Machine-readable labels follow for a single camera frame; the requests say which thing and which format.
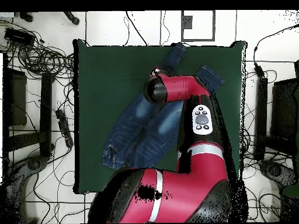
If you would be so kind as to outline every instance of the jeans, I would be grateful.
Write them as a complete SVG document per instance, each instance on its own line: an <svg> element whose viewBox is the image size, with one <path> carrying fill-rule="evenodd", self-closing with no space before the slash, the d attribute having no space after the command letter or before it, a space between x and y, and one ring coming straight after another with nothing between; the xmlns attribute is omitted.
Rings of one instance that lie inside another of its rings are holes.
<svg viewBox="0 0 299 224"><path fill-rule="evenodd" d="M186 52L177 43L159 68L172 75ZM196 76L209 90L224 83L211 68L203 65ZM140 93L115 123L105 143L102 163L112 169L155 167L178 141L183 101L149 103Z"/></svg>

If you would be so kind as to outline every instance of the cable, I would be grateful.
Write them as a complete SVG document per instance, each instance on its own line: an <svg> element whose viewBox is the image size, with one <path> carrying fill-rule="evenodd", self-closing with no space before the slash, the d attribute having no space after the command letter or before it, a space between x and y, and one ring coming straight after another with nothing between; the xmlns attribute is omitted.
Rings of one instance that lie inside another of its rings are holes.
<svg viewBox="0 0 299 224"><path fill-rule="evenodd" d="M4 45L0 45L0 48L4 48L2 50L5 50L7 53L12 53L12 56L11 56L11 59L9 61L9 65L10 66L13 66L13 67L17 67L19 68L21 71L23 70L26 70L27 73L30 75L30 78L29 79L33 79L33 80L40 80L41 76L43 73L46 73L46 72L51 72L54 76L55 76L55 79L56 81L62 86L64 87L64 96L65 96L65 100L64 102L59 106L59 108L61 108L63 106L64 108L64 111L65 111L65 108L66 107L69 107L72 111L72 113L74 112L71 105L73 106L74 104L70 101L70 98L69 98L69 95L71 93L71 91L73 90L72 88L70 88L70 84L71 84L71 80L72 80L72 77L73 77L73 70L74 70L74 55L73 54L70 54L68 56L66 56L66 54L63 52L63 50L59 49L59 48L55 48L55 47L45 47L44 45L42 45L40 42L38 42L38 38L37 36L34 34L34 33L37 33L40 37L40 40L41 39L41 36L38 32L35 32L35 31L28 31L22 27L20 27L22 29L23 32L26 32L26 33L31 33L32 35L35 36L36 40L35 40L35 43L34 43L34 47L26 47L25 45L20 45L20 44L15 44L15 43L12 43L12 42L8 42L7 43L7 46L4 46ZM19 62L21 64L21 66L15 66L13 64L13 59L14 57L18 58L19 59ZM61 82L60 82L60 79L61 78L65 78L65 79L69 79L68 83L66 85L63 85ZM30 92L29 90L27 90L25 88L26 91L28 91L31 95L34 95L36 97L40 97L39 95L37 94L34 94L32 92ZM32 101L29 101L27 103L32 103L34 102L36 107L40 108L40 106L38 106L38 104L36 103L35 100L32 100ZM51 106L47 106L46 104L43 104L43 99L41 98L39 100L39 103L52 109ZM36 131L36 128L30 118L30 116L28 115L28 113L25 111L26 115L28 116L28 118L30 119L30 122L33 126L33 129L34 131L36 132L37 136L38 136L38 139L39 139L39 134L38 132ZM57 149L57 141L60 139L58 138L56 141L55 141L55 150ZM35 149L33 151L31 151L27 157L29 157L34 151L38 150ZM67 185L67 184L64 184L61 182L62 178L59 180L56 176L56 173L55 173L55 170L58 168L58 166L61 164L61 162L64 160L65 156L67 154L70 153L71 149L69 149L64 155L62 156L59 156L59 157L55 157L55 150L54 150L54 156L53 156L53 159L49 162L47 162L48 164L49 163L53 163L53 171L39 184L38 183L38 180L39 180L39 174L37 173L37 180L33 186L33 190L31 192L29 192L26 196L28 197L29 194L31 194L32 192L34 192L35 196L40 199L42 202L46 203L49 207L47 213L45 214L45 216L43 217L41 223L44 223L44 220L45 218L47 217L47 215L49 214L50 212L50 209L51 209L51 205L50 205L50 202L47 202L46 200L42 199L42 197L40 197L39 195L37 195L36 193L36 188L38 186L40 186L43 182L45 182L45 180L47 178L49 178L49 176L54 173L56 179L58 180L59 184L58 184L58 190L59 190L59 186L60 184L62 184L63 186L72 186L72 185ZM61 159L61 161L59 162L59 164L54 168L54 162L58 159ZM13 173L10 173L9 174L9 177L10 178L14 178L14 174L16 174L18 172L18 170L20 168L22 168L22 166L24 165L21 165L18 167L18 169L14 170ZM12 181L15 181L17 179L19 179L20 177L18 178L14 178L13 180L5 180L5 183L1 183L0 185L1 186L4 186L8 183L11 183ZM54 208L54 216L48 220L45 224L48 224L49 222L51 222L52 219L56 218L56 220L58 220L58 213L59 213L59 210L60 210L60 205L56 205L55 208Z"/></svg>
<svg viewBox="0 0 299 224"><path fill-rule="evenodd" d="M273 83L277 79L277 72L275 70L267 70L267 71L263 71L263 72L266 73L267 77L268 77L267 72L274 72L275 73L275 79L271 83ZM252 76L255 76L255 75L256 75L256 72L247 72L246 71L245 79L248 79L248 78L250 78ZM245 105L246 105L246 108L249 110L249 112L246 113L244 115L244 117L247 117L248 115L252 115L253 119L252 119L250 125L248 127L244 128L243 140L240 140L240 143L242 142L244 144L244 159L246 159L246 161L244 160L244 171L251 167L255 170L255 172L254 172L253 175L251 175L249 177L245 177L245 178L243 177L242 178L243 180L247 180L247 179L253 177L258 171L260 171L260 169L258 168L259 167L258 162L253 159L253 153L249 151L249 149L253 148L254 145L255 145L254 141L252 140L252 137L255 137L255 136L251 135L249 133L249 129L250 129L252 123L255 120L255 115L253 114L255 109L251 110L250 107L248 106L248 104L245 103ZM280 153L280 152L265 151L263 153L267 154L267 155L272 155L272 157L269 160L272 160L272 161L275 161L275 162L283 161L283 163L284 163L284 162L286 162L287 159L291 158L290 156L288 156L286 154L283 154L283 153ZM257 222L257 218L260 215L262 220L264 222L267 222L263 214L267 214L269 212L273 213L277 218L279 218L280 214L279 214L279 211L277 210L277 207L274 207L273 205L265 206L261 202L262 198L264 198L267 195L272 195L273 197L276 197L278 200L280 200L280 198L277 195L271 194L271 193L265 193L265 194L262 194L259 198L257 198L257 196L248 187L245 187L245 189L248 190L254 196L254 199L249 199L248 200L248 202L249 201L254 201L255 202L255 207L250 207L250 208L255 208L256 209L256 215L254 217L248 216L249 221Z"/></svg>
<svg viewBox="0 0 299 224"><path fill-rule="evenodd" d="M126 11L126 15L127 15L128 19L129 19L129 21L132 23L133 27L135 28L136 32L137 32L138 35L140 36L140 38L142 38L144 44L147 46L148 44L145 42L144 38L141 36L141 34L139 33L139 31L138 31L137 28L135 27L133 21L132 21L131 18L128 16L128 12L127 12L127 11Z"/></svg>
<svg viewBox="0 0 299 224"><path fill-rule="evenodd" d="M61 219L61 221L59 222L59 224L61 224L61 222L63 221L63 219L65 218L65 217L67 217L67 216L72 216L72 215L77 215L77 214L80 214L80 213L82 213L82 212L85 212L85 211L87 211L87 210L89 210L90 208L86 208L86 209L84 209L83 211L79 211L79 212L77 212L77 213L69 213L69 214L66 214L64 217L62 217L62 219Z"/></svg>
<svg viewBox="0 0 299 224"><path fill-rule="evenodd" d="M38 180L39 180L39 173L37 173L37 178L36 178L35 184L34 184L34 186L33 186L34 194L35 194L35 196L36 196L38 199L42 200L43 202L45 202L45 203L48 205L48 212L47 212L46 215L44 216L43 220L41 220L41 222L40 222L40 224L43 224L43 222L44 222L46 216L47 216L47 215L49 214L49 212L50 212L51 205L50 205L46 200L44 200L43 198L41 198L40 196L38 196L37 193L35 192L36 184L37 184Z"/></svg>
<svg viewBox="0 0 299 224"><path fill-rule="evenodd" d="M278 33L281 33L281 32L283 32L283 31L285 31L285 30L287 30L287 29L293 29L293 28L296 28L296 27L299 27L299 24L296 24L296 25L291 26L291 27L287 27L287 28L285 28L285 29L282 29L282 30L280 30L280 31L277 31L276 33L273 33L273 34L271 34L271 35L268 35L268 36L262 38L261 40L259 40L259 42L257 43L257 45L256 45L256 47L255 47L255 49L254 49L254 52L253 52L253 61L254 61L254 63L256 64L256 62L255 62L255 52L256 52L256 50L258 49L259 43L260 43L262 40L264 40L264 39L266 39L266 38L268 38L268 37L274 36L274 35L276 35L276 34L278 34Z"/></svg>
<svg viewBox="0 0 299 224"><path fill-rule="evenodd" d="M128 21L128 19L126 17L124 17L124 24L126 25L126 27L128 28L128 39L126 41L126 43L124 44L124 46L126 46L128 44L128 40L130 38L130 22L128 21L128 24L125 22L125 20Z"/></svg>
<svg viewBox="0 0 299 224"><path fill-rule="evenodd" d="M168 42L168 40L169 40L169 38L170 38L170 36L171 36L170 31L169 31L168 28L165 26L165 22L164 22L164 21L165 21L165 15L166 15L166 11L165 11L165 13L164 13L163 26L164 26L164 28L166 28L167 31L168 31L168 38L167 38L167 41L164 41L164 42L163 42L162 46L163 46L166 42Z"/></svg>

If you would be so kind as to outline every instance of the electronic device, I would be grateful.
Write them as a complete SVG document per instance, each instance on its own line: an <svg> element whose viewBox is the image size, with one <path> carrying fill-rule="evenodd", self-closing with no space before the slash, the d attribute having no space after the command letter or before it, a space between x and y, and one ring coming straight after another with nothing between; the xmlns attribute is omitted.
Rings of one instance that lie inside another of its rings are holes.
<svg viewBox="0 0 299 224"><path fill-rule="evenodd" d="M4 39L14 43L33 47L35 36L29 33L25 33L23 31L6 28Z"/></svg>
<svg viewBox="0 0 299 224"><path fill-rule="evenodd" d="M64 114L64 112L59 109L55 111L57 119L59 119L58 125L59 129L61 131L61 134L64 137L65 144L68 148L72 148L74 145L74 142L72 140L71 132L69 131L68 121Z"/></svg>

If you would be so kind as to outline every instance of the power adapter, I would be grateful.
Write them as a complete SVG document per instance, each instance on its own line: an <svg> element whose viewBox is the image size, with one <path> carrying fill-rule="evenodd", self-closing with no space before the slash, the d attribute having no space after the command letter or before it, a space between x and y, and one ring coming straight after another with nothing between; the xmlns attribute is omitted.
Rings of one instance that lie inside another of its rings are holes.
<svg viewBox="0 0 299 224"><path fill-rule="evenodd" d="M33 47L34 41L35 41L35 36L33 36L29 33L25 33L23 31L6 28L4 39L9 40L14 43Z"/></svg>

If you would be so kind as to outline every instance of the silver stripe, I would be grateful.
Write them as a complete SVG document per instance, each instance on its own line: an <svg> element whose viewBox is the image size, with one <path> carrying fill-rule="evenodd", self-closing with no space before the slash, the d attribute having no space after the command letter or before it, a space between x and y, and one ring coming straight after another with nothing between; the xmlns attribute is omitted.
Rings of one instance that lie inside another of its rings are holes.
<svg viewBox="0 0 299 224"><path fill-rule="evenodd" d="M198 154L204 154L204 153L209 153L209 154L214 154L222 158L224 160L223 155L222 155L222 150L212 144L200 144L196 145L190 149L188 149L188 152L192 150L192 155L198 155ZM178 151L178 159L180 159L180 156L182 153Z"/></svg>
<svg viewBox="0 0 299 224"><path fill-rule="evenodd" d="M178 151L178 159L180 159L180 156L182 155L182 153L180 153L179 151Z"/></svg>
<svg viewBox="0 0 299 224"><path fill-rule="evenodd" d="M156 193L157 192L161 193L161 197L158 200L154 199L154 206L152 207L152 214L151 214L151 217L149 219L149 222L155 222L155 220L158 216L158 213L159 213L159 208L160 208L160 204L161 204L161 200L162 200L163 175L157 169L155 169L155 170L156 170L156 173L157 173Z"/></svg>

